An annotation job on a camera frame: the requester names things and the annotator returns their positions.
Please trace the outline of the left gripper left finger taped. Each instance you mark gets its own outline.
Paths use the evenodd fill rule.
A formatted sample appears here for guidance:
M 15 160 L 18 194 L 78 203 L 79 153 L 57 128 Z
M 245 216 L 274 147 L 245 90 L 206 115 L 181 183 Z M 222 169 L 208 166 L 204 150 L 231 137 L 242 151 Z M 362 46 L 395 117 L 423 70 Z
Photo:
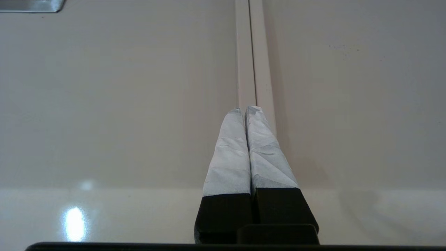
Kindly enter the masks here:
M 234 244 L 252 223 L 251 169 L 244 118 L 232 109 L 221 124 L 194 224 L 196 244 Z

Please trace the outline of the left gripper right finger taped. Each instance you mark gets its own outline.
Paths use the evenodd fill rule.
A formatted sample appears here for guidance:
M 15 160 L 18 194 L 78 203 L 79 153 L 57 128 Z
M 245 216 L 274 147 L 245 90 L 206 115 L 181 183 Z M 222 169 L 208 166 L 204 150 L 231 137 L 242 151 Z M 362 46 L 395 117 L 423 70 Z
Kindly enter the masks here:
M 254 221 L 260 224 L 319 225 L 261 107 L 246 111 Z

